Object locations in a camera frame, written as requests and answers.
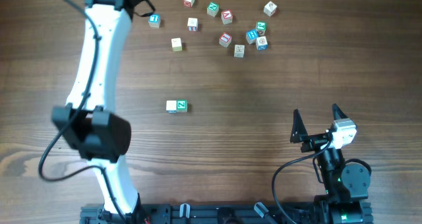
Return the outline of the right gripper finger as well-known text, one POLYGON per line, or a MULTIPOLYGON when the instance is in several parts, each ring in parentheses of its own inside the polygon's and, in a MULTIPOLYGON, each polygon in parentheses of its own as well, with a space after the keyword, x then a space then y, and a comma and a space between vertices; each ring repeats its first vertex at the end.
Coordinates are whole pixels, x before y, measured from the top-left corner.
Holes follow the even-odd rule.
POLYGON ((298 109, 293 111, 293 125, 291 130, 291 143, 300 143, 307 140, 308 133, 303 124, 303 120, 301 118, 300 112, 298 109))
POLYGON ((338 107, 336 103, 332 105, 334 120, 347 119, 348 116, 338 107))

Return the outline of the yellow sided white block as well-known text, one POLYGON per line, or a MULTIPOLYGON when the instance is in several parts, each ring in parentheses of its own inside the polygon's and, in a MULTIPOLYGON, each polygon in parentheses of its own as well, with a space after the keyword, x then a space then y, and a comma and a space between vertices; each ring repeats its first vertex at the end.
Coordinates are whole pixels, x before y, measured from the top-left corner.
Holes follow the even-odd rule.
POLYGON ((181 42, 181 38, 172 38, 171 39, 171 46, 173 51, 182 51, 183 45, 181 42))

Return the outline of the blue sided white block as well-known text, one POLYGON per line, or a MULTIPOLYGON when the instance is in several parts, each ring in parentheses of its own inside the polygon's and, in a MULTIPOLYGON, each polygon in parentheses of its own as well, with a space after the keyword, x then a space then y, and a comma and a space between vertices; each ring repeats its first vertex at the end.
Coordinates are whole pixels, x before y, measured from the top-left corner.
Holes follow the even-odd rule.
POLYGON ((177 112, 177 101, 176 100, 167 100, 166 101, 166 111, 168 113, 177 112))

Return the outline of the red sided block green N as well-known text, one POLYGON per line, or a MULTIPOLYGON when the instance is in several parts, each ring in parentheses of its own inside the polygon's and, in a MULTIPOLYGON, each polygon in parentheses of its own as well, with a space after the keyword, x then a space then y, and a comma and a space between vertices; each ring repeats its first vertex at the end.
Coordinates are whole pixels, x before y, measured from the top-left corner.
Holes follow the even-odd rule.
POLYGON ((187 100, 177 100, 176 101, 176 111, 178 113, 186 113, 188 111, 187 100))

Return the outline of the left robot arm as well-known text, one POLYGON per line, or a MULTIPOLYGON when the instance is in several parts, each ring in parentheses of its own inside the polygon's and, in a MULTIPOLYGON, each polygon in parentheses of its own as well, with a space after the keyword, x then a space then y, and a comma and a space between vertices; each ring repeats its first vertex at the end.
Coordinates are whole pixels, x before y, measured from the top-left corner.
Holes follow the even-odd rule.
POLYGON ((115 87, 121 53, 131 29, 135 7, 149 0, 84 0, 79 7, 64 0, 85 18, 84 41, 75 83, 64 106, 54 107, 51 120, 57 135, 45 149, 39 165, 60 138, 93 169, 104 195, 98 221, 147 223, 140 197, 126 162, 131 125, 115 114, 115 87))

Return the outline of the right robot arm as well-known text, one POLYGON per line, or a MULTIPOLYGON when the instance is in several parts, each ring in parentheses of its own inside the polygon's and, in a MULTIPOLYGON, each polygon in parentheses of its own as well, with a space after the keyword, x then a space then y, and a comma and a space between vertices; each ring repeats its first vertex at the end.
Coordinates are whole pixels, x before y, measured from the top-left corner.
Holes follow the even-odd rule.
POLYGON ((309 135, 299 110, 293 111, 290 142, 301 143, 301 152, 313 152, 317 179, 324 185, 325 195, 315 196, 308 223, 373 223, 369 197, 372 169, 360 159, 346 160, 342 148, 353 142, 356 124, 336 105, 332 105, 334 121, 322 134, 309 135))

